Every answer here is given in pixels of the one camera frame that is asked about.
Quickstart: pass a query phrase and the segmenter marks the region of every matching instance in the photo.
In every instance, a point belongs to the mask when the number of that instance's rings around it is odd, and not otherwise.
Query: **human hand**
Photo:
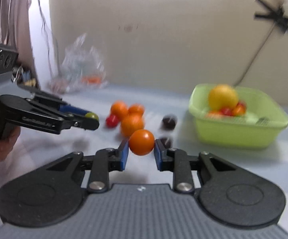
[[[5,160],[7,155],[12,151],[20,135],[20,130],[20,127],[16,126],[9,134],[9,137],[0,140],[0,162]]]

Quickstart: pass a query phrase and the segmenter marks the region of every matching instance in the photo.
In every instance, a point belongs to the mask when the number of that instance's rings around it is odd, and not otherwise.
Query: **gray gripper base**
[[[194,198],[168,184],[115,184],[88,196],[67,220],[43,228],[5,224],[0,239],[288,239],[277,225],[258,230],[226,227],[210,219]]]

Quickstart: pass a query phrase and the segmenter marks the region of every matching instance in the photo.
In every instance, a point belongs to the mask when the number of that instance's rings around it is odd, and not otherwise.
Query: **white tablecloth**
[[[122,140],[119,128],[107,129],[104,123],[111,104],[115,100],[124,100],[128,104],[142,103],[146,107],[145,128],[153,132],[156,138],[170,135],[174,138],[174,147],[186,150],[188,154],[197,155],[200,151],[212,152],[279,185],[287,198],[279,225],[288,232],[288,128],[265,150],[228,149],[204,145],[198,141],[193,118],[187,111],[189,95],[109,86],[101,90],[65,95],[63,98],[74,106],[97,113],[100,118],[99,129],[84,131],[71,128],[64,130],[60,135],[53,135],[22,128],[13,152],[0,163],[0,187],[7,181],[72,151],[78,150],[83,151],[84,155],[93,155],[102,148],[117,148]],[[169,113],[175,114],[179,121],[174,131],[165,132],[160,129],[160,122],[163,116]],[[196,174],[193,173],[193,176],[195,186],[199,187]],[[140,157],[130,153],[126,170],[110,173],[110,181],[172,184],[172,173],[159,172],[153,154]]]

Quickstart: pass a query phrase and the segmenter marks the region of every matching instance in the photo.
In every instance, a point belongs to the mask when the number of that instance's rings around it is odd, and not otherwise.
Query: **transparent plastic bag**
[[[82,48],[86,36],[86,33],[79,36],[65,49],[60,73],[50,82],[53,92],[63,94],[79,91],[86,86],[101,88],[107,85],[103,59],[99,51],[94,46],[88,51]]]

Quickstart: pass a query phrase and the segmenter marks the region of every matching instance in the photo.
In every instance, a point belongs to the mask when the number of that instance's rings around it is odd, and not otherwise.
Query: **basket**
[[[266,148],[288,126],[288,115],[260,90],[236,87],[239,99],[247,104],[243,117],[209,118],[208,93],[213,84],[197,85],[189,101],[201,142],[238,148]]]

